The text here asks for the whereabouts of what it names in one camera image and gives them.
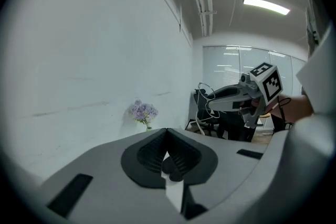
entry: office chair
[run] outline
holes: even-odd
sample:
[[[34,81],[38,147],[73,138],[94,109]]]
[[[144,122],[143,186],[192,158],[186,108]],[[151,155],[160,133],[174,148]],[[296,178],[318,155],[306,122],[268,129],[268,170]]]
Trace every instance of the office chair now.
[[[207,94],[205,93],[204,89],[201,89],[201,93],[205,97],[207,96]],[[196,93],[194,94],[194,99],[195,99],[195,102],[196,102],[197,107],[198,107],[197,118],[200,119],[200,120],[204,120],[204,119],[209,118],[210,115],[208,114],[208,112],[210,113],[211,110],[208,110],[208,112],[206,111],[206,108],[205,108],[206,99],[202,95],[198,96],[198,90],[196,90]],[[214,116],[218,117],[218,115],[219,115],[218,112],[215,111],[214,112]],[[214,128],[214,125],[215,124],[219,124],[218,119],[211,118],[211,119],[204,120],[202,122],[204,122],[205,124],[207,124],[206,125],[206,130],[208,130],[208,136],[211,136],[211,131],[215,131],[217,133],[217,131]]]
[[[271,114],[271,117],[272,117],[272,121],[273,121],[273,125],[274,125],[272,135],[274,135],[277,132],[285,130],[287,124],[289,125],[288,129],[290,129],[293,126],[293,124],[290,123],[290,122],[285,122],[284,123],[284,121],[282,120],[282,118],[279,118],[279,117],[274,116],[272,114]]]
[[[244,127],[244,120],[238,112],[226,112],[220,115],[218,137],[223,136],[224,131],[227,131],[228,140],[251,142],[256,129]]]

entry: ceiling light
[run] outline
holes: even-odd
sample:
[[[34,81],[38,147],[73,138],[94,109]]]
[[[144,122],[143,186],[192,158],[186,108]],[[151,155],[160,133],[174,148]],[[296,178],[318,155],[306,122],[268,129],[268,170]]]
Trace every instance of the ceiling light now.
[[[261,8],[266,8],[273,10],[274,12],[281,13],[283,15],[287,15],[289,13],[289,9],[281,7],[277,4],[265,1],[265,0],[244,0],[245,5],[257,6]]]
[[[227,47],[247,47],[251,48],[252,46],[246,46],[246,45],[226,45]]]
[[[252,48],[247,47],[226,47],[227,50],[252,50]]]
[[[284,54],[279,54],[279,53],[277,53],[277,52],[273,52],[273,51],[269,51],[268,52],[269,54],[272,54],[272,55],[275,55],[275,56],[280,56],[280,57],[285,57],[286,55],[284,55]]]

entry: purple flowers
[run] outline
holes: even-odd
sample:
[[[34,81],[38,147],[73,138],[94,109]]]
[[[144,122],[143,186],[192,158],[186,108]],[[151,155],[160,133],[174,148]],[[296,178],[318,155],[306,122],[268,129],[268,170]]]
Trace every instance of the purple flowers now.
[[[136,121],[146,124],[148,129],[150,129],[149,123],[158,114],[157,109],[152,104],[145,104],[140,100],[136,100],[136,102],[130,106],[128,112]]]

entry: cable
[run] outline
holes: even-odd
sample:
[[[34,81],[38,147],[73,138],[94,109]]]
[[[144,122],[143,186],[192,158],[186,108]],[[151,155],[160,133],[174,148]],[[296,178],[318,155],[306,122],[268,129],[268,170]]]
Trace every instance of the cable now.
[[[232,23],[233,14],[234,14],[235,8],[236,8],[236,2],[237,2],[237,0],[235,0],[234,3],[233,3],[233,9],[232,9],[232,14],[231,14],[231,19],[230,19],[229,27],[231,26],[231,23]]]
[[[213,88],[211,88],[208,84],[205,84],[205,83],[202,83],[202,82],[200,82],[199,84],[198,84],[198,96],[197,96],[197,111],[196,111],[196,116],[195,116],[195,118],[196,118],[196,121],[192,121],[192,122],[190,122],[189,124],[191,124],[191,123],[194,123],[194,122],[196,122],[197,123],[197,126],[198,126],[198,128],[199,128],[199,130],[200,130],[200,132],[203,134],[203,135],[205,135],[205,133],[203,132],[203,130],[202,130],[202,128],[201,128],[201,126],[199,125],[199,121],[205,121],[205,120],[209,120],[209,119],[212,119],[212,118],[214,118],[214,119],[219,119],[220,118],[220,114],[219,114],[219,112],[218,112],[218,117],[215,117],[215,116],[213,116],[213,115],[211,115],[210,113],[209,113],[209,111],[208,111],[208,108],[206,107],[206,104],[207,104],[207,102],[209,101],[209,100],[212,100],[212,99],[209,99],[209,98],[207,98],[207,97],[205,97],[202,93],[201,93],[201,85],[202,84],[204,84],[204,85],[206,85],[206,86],[208,86],[211,90],[212,90],[212,92],[213,92],[213,94],[214,94],[214,97],[212,98],[212,99],[215,99],[216,98],[216,94],[215,94],[215,91],[214,91],[214,89]],[[204,99],[206,99],[206,103],[205,103],[205,105],[204,105],[204,107],[205,107],[205,111],[209,114],[209,118],[206,118],[206,119],[203,119],[203,120],[199,120],[198,118],[197,118],[197,114],[198,114],[198,112],[199,112],[199,109],[198,109],[198,102],[199,102],[199,100],[200,100],[200,95],[199,94],[201,94],[201,96],[204,98]]]
[[[281,106],[284,106],[284,105],[288,104],[288,103],[292,100],[292,98],[290,98],[290,97],[283,98],[283,99],[280,100],[280,103],[281,103],[282,101],[284,101],[284,100],[288,100],[288,102],[285,103],[285,104],[282,104]],[[275,104],[269,111],[267,111],[265,114],[271,112],[271,111],[272,111],[273,109],[275,109],[278,105],[279,105],[279,102],[276,103],[276,104]]]
[[[278,104],[279,104],[279,110],[280,110],[280,114],[281,114],[281,118],[282,118],[282,129],[284,130],[285,127],[286,127],[286,119],[285,119],[285,114],[283,112],[283,109],[282,109],[282,105],[280,105],[280,97],[278,96]]]

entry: white wall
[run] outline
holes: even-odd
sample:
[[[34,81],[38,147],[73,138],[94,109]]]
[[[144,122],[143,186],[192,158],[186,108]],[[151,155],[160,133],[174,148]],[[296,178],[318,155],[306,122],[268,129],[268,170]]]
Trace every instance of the white wall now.
[[[213,33],[211,36],[195,39],[193,41],[193,88],[197,88],[198,83],[202,81],[203,78],[203,47],[223,45],[242,45],[260,49],[275,50],[304,61],[307,61],[308,57],[308,48],[287,40],[271,38],[263,35],[253,35],[244,32],[228,31]],[[191,102],[189,112],[190,118],[195,118],[196,110],[197,107],[195,102]]]
[[[32,188],[86,150],[143,132],[125,113],[136,99],[158,109],[153,128],[184,128],[192,44],[169,3],[9,0],[2,146]]]

